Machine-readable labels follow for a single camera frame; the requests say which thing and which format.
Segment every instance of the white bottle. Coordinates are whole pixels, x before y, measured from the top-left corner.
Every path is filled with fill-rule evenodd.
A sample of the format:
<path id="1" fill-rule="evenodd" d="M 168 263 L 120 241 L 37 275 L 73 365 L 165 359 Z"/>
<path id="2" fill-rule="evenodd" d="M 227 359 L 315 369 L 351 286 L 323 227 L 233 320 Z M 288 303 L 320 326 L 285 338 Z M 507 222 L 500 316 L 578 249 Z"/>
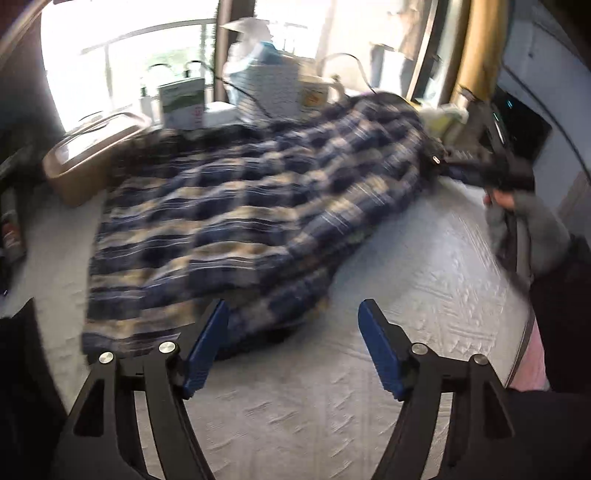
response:
<path id="1" fill-rule="evenodd" d="M 152 111 L 152 97 L 148 95 L 146 87 L 142 87 L 139 97 L 139 109 L 150 120 L 154 121 L 154 113 Z"/>

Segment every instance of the gloved hand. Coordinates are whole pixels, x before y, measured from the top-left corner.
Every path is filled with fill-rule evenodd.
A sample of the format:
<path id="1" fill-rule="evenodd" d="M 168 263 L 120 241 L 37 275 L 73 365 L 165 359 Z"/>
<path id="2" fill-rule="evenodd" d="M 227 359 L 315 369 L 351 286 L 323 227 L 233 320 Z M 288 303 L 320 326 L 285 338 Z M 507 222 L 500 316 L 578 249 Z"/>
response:
<path id="1" fill-rule="evenodd" d="M 505 240 L 505 210 L 511 210 L 526 223 L 530 233 L 530 269 L 534 278 L 557 267 L 569 250 L 570 234 L 548 207 L 533 193 L 494 190 L 493 196 L 492 200 L 488 195 L 484 198 L 493 252 L 499 252 Z"/>

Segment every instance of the quilted mattress cover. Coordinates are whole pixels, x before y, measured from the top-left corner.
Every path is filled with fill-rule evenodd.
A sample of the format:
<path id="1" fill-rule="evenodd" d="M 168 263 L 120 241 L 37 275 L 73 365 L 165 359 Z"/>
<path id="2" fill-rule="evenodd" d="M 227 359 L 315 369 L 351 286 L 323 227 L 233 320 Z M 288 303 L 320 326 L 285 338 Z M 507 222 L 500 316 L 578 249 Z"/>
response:
<path id="1" fill-rule="evenodd" d="M 80 353 L 87 266 L 104 196 L 69 209 L 49 192 L 25 226 L 28 258 L 2 305 L 35 297 L 48 362 L 67 408 L 87 375 Z M 441 182 L 383 222 L 339 269 L 325 307 L 281 345 L 214 364 L 186 403 L 218 480 L 369 479 L 401 404 L 384 391 L 357 327 L 374 298 L 412 341 L 440 355 L 487 355 L 508 380 L 530 316 L 486 243 L 482 192 Z M 148 469 L 161 478 L 142 394 L 138 421 Z M 450 396 L 424 477 L 439 466 Z"/>

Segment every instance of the tan plastic container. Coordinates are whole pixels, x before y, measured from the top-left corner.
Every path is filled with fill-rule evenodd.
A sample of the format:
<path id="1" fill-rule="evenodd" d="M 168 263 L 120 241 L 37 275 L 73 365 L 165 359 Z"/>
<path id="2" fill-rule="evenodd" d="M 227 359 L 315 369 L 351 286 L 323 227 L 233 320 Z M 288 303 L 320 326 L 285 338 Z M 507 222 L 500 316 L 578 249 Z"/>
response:
<path id="1" fill-rule="evenodd" d="M 43 158 L 47 180 L 66 205 L 81 205 L 107 186 L 113 147 L 150 125 L 144 115 L 121 112 L 78 130 Z"/>

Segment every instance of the metal screw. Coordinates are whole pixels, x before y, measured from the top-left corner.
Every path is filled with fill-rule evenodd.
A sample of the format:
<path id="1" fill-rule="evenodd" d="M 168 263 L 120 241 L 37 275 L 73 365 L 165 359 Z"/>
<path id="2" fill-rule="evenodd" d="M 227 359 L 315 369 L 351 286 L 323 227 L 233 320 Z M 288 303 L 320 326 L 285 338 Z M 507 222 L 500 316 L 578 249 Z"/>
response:
<path id="1" fill-rule="evenodd" d="M 488 364 L 488 358 L 482 355 L 481 353 L 477 353 L 476 355 L 474 355 L 473 359 L 478 365 Z"/>
<path id="2" fill-rule="evenodd" d="M 111 352 L 104 352 L 100 355 L 99 357 L 99 362 L 102 364 L 108 364 L 110 363 L 113 359 L 115 358 L 115 356 L 111 353 Z"/>
<path id="3" fill-rule="evenodd" d="M 161 353 L 170 353 L 174 352 L 176 347 L 177 346 L 174 344 L 174 342 L 163 342 L 158 347 L 158 350 L 160 350 Z"/>
<path id="4" fill-rule="evenodd" d="M 416 353 L 417 355 L 425 355 L 429 351 L 427 345 L 423 343 L 414 343 L 410 349 L 413 353 Z"/>

